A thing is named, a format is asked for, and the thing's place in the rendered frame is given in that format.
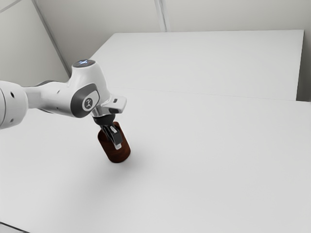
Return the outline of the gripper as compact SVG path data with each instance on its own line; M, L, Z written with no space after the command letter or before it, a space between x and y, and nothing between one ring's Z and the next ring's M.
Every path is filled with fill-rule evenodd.
M120 130L113 125L114 119L115 114L93 118L94 122L100 127L109 126L108 127L109 137L113 142L115 149L120 149L122 143L122 136Z

